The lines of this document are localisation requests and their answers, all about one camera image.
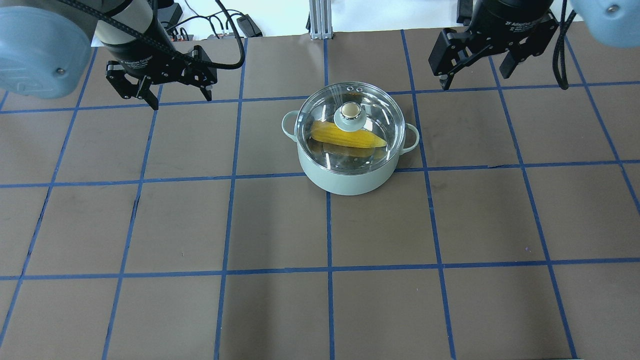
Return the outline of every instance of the corn cob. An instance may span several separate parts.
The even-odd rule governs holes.
[[[353,132],[341,130],[333,122],[314,121],[311,124],[311,137],[318,142],[334,145],[371,149],[387,146],[387,142],[374,133],[360,129]]]

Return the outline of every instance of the lid knob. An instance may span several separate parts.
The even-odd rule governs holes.
[[[333,114],[333,122],[343,131],[353,132],[360,130],[367,122],[367,114],[357,102],[349,101]]]
[[[361,111],[360,105],[358,105],[353,101],[345,102],[340,107],[340,113],[342,114],[343,117],[346,117],[347,119],[353,119],[358,117],[358,115],[360,114],[360,111]]]

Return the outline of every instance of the pot handle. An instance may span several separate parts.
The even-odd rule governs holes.
[[[296,140],[296,136],[285,129],[285,123],[288,122],[291,118],[293,119],[297,118],[299,113],[300,112],[298,110],[290,111],[286,115],[284,115],[284,117],[282,118],[282,132],[284,133],[284,135],[287,135],[294,142],[298,142]]]
[[[415,149],[415,147],[418,146],[418,143],[420,142],[420,133],[418,132],[418,129],[416,129],[415,126],[411,124],[406,124],[406,126],[409,128],[409,130],[415,133],[415,142],[413,143],[413,145],[409,147],[402,148],[400,150],[400,155],[406,154],[407,152],[410,152],[411,150]]]

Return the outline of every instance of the power adapter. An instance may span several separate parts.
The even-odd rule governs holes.
[[[251,19],[249,15],[242,15],[238,17],[238,26],[244,35],[248,38],[261,37],[262,31],[258,28],[258,25]]]

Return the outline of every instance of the glass lid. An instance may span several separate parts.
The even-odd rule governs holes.
[[[403,146],[404,118],[379,88],[337,83],[305,101],[296,137],[317,165],[338,174],[364,174],[386,164]]]

